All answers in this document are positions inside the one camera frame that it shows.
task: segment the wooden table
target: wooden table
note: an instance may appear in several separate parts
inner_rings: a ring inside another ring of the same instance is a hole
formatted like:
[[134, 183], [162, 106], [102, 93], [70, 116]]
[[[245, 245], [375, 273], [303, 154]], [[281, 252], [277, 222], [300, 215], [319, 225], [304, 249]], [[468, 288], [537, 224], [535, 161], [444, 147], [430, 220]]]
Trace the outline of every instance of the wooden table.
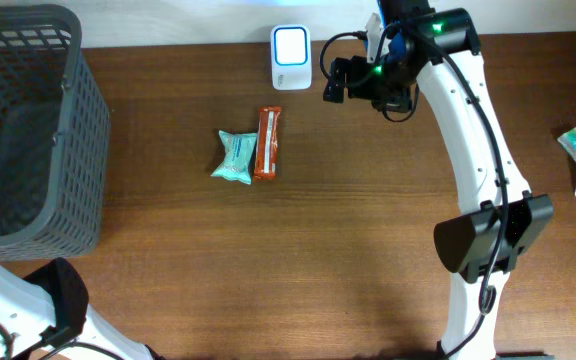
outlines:
[[[504, 290], [498, 351], [576, 359], [576, 33], [484, 36], [506, 141], [556, 215]], [[313, 44], [319, 54], [321, 43]], [[169, 359], [343, 359], [433, 350], [448, 313], [436, 223], [459, 215], [425, 99], [391, 124], [370, 104], [271, 86], [268, 44], [87, 50], [112, 109], [102, 238], [72, 259], [91, 303]], [[333, 56], [360, 53], [336, 44]], [[210, 177], [217, 131], [281, 105], [279, 176]], [[7, 263], [25, 275], [44, 261]]]

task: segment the black mount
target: black mount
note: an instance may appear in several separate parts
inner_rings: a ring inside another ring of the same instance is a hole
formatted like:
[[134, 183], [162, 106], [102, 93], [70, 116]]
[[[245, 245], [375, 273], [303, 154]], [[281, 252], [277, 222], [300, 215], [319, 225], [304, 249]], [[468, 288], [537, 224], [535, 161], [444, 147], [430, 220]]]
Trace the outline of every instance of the black mount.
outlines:
[[[480, 211], [435, 226], [435, 248], [441, 262], [469, 284], [484, 274], [490, 262], [499, 233], [499, 211], [486, 202]], [[525, 192], [524, 199], [510, 203], [508, 227], [493, 271], [514, 270], [519, 255], [526, 253], [553, 214], [548, 195], [532, 197]]]
[[[52, 298], [55, 307], [54, 327], [49, 326], [36, 347], [58, 348], [81, 334], [88, 310], [88, 290], [75, 268], [65, 259], [57, 258], [24, 278], [41, 286]], [[36, 350], [31, 347], [15, 356], [14, 360], [28, 360]]]

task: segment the gray mesh basket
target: gray mesh basket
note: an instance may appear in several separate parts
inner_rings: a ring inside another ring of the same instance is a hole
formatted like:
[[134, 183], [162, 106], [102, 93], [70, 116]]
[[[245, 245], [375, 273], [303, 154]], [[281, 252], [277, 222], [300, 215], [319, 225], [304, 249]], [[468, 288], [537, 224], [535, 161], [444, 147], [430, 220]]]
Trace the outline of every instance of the gray mesh basket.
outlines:
[[80, 43], [66, 8], [0, 8], [0, 260], [99, 239], [110, 122]]

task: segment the white wall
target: white wall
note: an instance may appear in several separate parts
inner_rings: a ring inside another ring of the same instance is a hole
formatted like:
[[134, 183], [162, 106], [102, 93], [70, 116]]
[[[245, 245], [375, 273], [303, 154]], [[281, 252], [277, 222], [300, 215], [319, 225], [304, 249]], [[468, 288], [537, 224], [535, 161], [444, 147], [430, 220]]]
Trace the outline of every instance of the white wall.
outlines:
[[[314, 40], [363, 29], [376, 0], [0, 0], [56, 3], [81, 20], [84, 47], [268, 41], [272, 26], [303, 23]], [[576, 31], [576, 0], [430, 0], [466, 8], [480, 33]]]

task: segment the green package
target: green package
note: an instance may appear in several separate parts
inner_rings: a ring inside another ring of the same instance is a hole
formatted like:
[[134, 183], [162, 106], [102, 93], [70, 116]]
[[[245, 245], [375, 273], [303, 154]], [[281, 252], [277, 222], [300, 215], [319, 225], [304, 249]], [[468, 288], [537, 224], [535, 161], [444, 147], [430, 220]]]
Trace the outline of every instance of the green package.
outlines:
[[226, 157], [210, 176], [222, 177], [228, 181], [241, 181], [250, 185], [252, 183], [250, 159], [255, 151], [257, 134], [232, 135], [220, 130], [219, 138], [224, 144]]

